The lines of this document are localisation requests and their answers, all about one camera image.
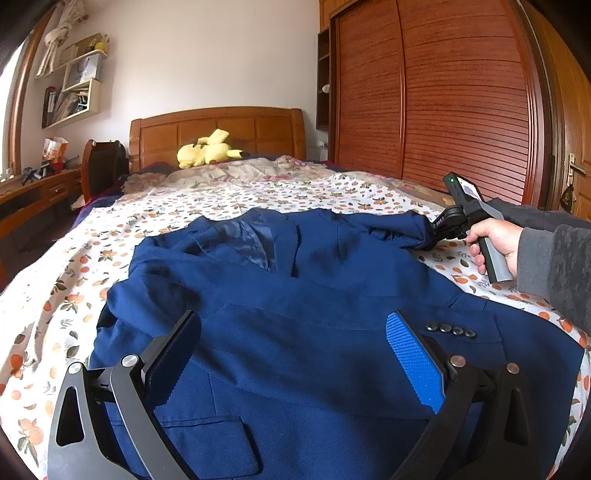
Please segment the person right hand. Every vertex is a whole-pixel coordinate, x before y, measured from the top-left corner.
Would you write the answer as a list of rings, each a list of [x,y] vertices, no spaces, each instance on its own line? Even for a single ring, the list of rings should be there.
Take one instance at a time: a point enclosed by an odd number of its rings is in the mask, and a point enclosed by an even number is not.
[[[504,256],[507,268],[514,279],[517,278],[517,261],[520,237],[523,228],[506,220],[489,218],[472,226],[466,241],[470,245],[470,254],[480,274],[487,272],[485,257],[481,253],[478,240],[488,238],[492,245]]]

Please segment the grey sleeved right forearm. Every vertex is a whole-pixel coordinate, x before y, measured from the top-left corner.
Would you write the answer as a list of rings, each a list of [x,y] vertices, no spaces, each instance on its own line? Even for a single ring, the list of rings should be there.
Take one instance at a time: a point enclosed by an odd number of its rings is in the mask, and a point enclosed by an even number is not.
[[[547,299],[564,317],[590,331],[590,231],[560,225],[555,231],[523,230],[517,288]]]

